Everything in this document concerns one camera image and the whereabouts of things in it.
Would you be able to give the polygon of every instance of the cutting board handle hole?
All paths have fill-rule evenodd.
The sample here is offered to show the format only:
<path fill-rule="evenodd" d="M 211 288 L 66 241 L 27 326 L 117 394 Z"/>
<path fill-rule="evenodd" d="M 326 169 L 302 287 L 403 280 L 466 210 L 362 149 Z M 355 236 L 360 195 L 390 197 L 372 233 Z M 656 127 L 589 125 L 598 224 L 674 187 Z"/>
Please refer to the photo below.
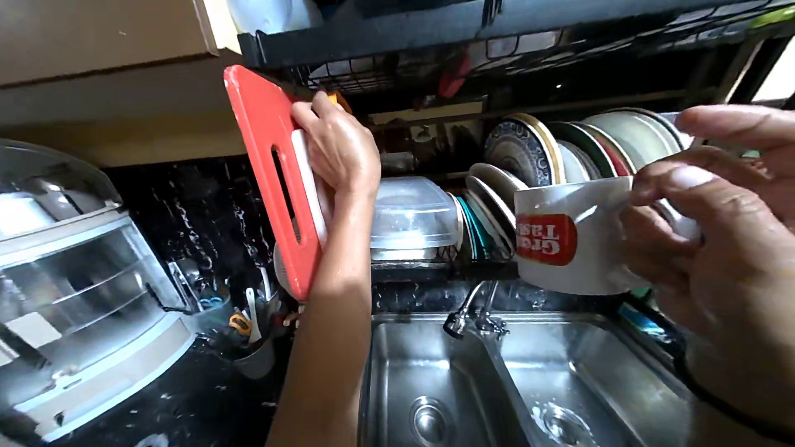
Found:
<path fill-rule="evenodd" d="M 281 168 L 281 160 L 279 159 L 279 152 L 276 145 L 270 147 L 270 155 L 273 157 L 273 165 L 276 167 L 276 174 L 279 176 L 279 185 L 281 186 L 281 194 L 285 198 L 285 204 L 287 204 L 287 212 L 290 216 L 290 220 L 293 222 L 293 232 L 296 236 L 296 241 L 301 241 L 301 232 L 298 231 L 298 226 L 296 223 L 296 213 L 293 210 L 293 202 L 290 200 L 290 193 L 287 190 L 287 182 L 285 181 L 285 173 L 284 170 Z"/>

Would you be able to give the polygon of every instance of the white mug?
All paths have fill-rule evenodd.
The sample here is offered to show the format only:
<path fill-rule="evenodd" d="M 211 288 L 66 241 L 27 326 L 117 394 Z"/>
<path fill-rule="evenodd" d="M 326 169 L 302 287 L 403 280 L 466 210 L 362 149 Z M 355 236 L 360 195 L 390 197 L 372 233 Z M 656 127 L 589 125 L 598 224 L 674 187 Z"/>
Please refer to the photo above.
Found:
<path fill-rule="evenodd" d="M 632 177 L 613 177 L 516 192 L 519 276 L 542 289 L 578 295 L 650 286 L 626 267 L 621 254 L 619 213 L 631 189 Z M 655 205 L 677 234 L 700 238 L 694 220 L 665 200 Z"/>

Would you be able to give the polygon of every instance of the mug handle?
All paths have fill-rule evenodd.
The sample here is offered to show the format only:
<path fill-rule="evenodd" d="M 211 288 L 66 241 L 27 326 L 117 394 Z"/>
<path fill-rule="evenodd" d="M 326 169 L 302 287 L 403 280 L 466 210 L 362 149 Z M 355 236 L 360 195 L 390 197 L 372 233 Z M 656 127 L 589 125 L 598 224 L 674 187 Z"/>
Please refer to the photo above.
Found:
<path fill-rule="evenodd" d="M 701 241 L 701 228 L 698 223 L 683 216 L 676 208 L 668 202 L 668 199 L 660 199 L 651 204 L 651 208 L 660 213 L 663 219 L 671 226 L 673 232 L 687 239 L 689 242 Z"/>
<path fill-rule="evenodd" d="M 699 243 L 701 241 L 701 228 L 698 226 L 698 223 L 689 217 L 683 216 L 667 199 L 657 200 L 651 205 L 651 208 L 658 212 L 660 216 L 668 222 L 674 233 L 690 242 Z M 613 270 L 610 276 L 613 282 L 621 284 L 630 290 L 652 286 L 651 283 L 637 276 L 623 264 L 616 270 Z"/>

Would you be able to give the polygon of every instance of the wire rack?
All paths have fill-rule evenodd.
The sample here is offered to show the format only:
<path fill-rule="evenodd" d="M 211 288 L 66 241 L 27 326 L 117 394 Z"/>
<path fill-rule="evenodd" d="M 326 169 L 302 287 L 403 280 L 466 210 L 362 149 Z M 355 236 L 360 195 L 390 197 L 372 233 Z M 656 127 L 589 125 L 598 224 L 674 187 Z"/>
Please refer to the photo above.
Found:
<path fill-rule="evenodd" d="M 795 0 L 754 0 L 497 37 L 465 44 L 387 52 L 324 64 L 298 65 L 275 76 L 310 88 L 347 94 L 437 85 L 450 80 L 500 78 L 577 64 L 608 53 L 645 56 L 741 41 L 795 15 Z"/>

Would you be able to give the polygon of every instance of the plastic food container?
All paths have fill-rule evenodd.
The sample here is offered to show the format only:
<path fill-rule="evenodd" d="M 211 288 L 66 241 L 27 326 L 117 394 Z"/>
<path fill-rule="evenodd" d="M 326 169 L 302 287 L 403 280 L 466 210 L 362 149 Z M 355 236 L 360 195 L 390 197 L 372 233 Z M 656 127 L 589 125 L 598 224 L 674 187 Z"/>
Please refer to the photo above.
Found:
<path fill-rule="evenodd" d="M 381 180 L 375 200 L 370 247 L 409 250 L 453 245 L 456 206 L 425 177 Z"/>

